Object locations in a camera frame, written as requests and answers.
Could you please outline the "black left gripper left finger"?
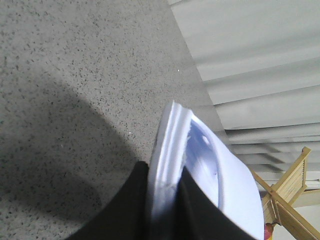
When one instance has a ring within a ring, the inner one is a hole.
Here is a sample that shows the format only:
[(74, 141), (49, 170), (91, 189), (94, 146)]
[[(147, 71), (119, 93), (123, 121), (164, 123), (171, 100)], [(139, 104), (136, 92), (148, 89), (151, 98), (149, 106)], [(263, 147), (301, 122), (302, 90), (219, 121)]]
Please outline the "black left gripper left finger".
[(112, 200), (68, 240), (144, 240), (145, 203), (149, 167), (135, 163), (132, 172)]

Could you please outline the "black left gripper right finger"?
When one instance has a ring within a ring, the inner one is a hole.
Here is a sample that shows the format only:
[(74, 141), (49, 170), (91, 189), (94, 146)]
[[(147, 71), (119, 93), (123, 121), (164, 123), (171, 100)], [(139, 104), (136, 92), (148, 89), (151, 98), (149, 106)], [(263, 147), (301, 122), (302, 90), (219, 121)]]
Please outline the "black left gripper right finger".
[(227, 184), (216, 206), (184, 167), (178, 184), (173, 239), (256, 240), (258, 191), (241, 184)]

